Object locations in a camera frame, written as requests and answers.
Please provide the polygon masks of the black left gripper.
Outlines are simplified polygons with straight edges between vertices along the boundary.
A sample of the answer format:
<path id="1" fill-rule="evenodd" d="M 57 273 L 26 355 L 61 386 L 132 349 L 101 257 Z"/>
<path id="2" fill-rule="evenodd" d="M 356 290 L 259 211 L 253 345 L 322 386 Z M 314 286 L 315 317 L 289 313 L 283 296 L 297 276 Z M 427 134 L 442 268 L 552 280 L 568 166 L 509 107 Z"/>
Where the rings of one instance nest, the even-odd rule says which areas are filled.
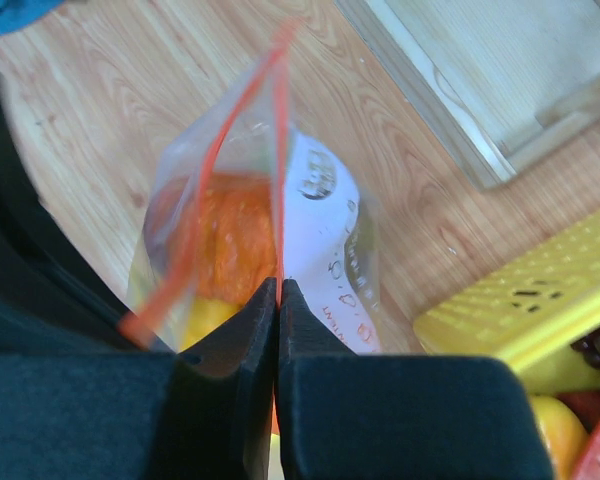
<path id="1" fill-rule="evenodd" d="M 0 88 L 0 352 L 135 351 L 127 311 L 43 207 Z"/>

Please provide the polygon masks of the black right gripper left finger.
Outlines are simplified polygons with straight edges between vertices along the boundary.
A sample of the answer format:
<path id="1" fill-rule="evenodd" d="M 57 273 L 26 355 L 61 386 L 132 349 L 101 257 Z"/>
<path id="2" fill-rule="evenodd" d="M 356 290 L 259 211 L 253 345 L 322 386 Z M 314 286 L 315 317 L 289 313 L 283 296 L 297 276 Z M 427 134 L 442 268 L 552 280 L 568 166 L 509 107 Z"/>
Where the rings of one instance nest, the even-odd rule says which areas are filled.
<path id="1" fill-rule="evenodd" d="M 0 479 L 264 479 L 275 284 L 182 354 L 98 350 L 0 299 Z"/>

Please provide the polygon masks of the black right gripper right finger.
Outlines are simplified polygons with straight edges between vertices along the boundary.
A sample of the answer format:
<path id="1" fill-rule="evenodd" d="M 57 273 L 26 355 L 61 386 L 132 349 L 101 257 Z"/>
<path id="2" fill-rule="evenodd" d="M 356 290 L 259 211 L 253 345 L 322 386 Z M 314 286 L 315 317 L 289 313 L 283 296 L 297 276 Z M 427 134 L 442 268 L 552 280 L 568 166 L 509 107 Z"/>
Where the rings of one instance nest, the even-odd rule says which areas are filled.
<path id="1" fill-rule="evenodd" d="M 288 479 L 549 479 L 527 395 L 488 357 L 357 355 L 282 287 L 276 410 Z"/>

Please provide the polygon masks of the yellow toy bell pepper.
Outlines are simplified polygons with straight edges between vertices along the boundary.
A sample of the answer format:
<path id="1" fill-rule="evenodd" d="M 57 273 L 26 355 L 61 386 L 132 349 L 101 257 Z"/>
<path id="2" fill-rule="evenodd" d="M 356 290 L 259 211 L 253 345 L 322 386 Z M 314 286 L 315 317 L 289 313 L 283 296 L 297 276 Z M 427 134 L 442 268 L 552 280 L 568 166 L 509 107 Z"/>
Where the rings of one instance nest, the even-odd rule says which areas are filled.
<path id="1" fill-rule="evenodd" d="M 179 350 L 184 351 L 206 337 L 240 310 L 236 304 L 195 297 L 186 318 Z"/>

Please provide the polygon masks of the orange toy pumpkin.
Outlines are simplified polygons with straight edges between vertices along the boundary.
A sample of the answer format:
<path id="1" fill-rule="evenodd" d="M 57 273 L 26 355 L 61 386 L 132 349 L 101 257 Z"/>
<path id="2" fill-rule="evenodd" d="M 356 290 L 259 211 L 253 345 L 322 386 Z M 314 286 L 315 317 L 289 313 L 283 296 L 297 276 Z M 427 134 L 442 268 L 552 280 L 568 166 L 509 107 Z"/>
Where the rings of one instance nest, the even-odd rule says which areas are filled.
<path id="1" fill-rule="evenodd" d="M 185 203 L 167 236 L 168 306 L 189 285 L 204 298 L 244 305 L 263 280 L 277 274 L 271 182 L 258 176 L 215 173 L 198 207 Z"/>

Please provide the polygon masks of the clear zip top bag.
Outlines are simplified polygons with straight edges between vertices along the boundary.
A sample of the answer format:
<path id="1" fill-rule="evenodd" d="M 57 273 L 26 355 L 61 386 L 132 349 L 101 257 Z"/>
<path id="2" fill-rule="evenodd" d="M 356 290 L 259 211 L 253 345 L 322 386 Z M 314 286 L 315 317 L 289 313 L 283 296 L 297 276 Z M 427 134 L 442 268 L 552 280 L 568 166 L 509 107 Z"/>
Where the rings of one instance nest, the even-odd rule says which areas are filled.
<path id="1" fill-rule="evenodd" d="M 181 352 L 266 280 L 298 285 L 351 350 L 377 353 L 375 205 L 343 161 L 298 130 L 296 22 L 164 151 L 128 282 L 124 336 Z"/>

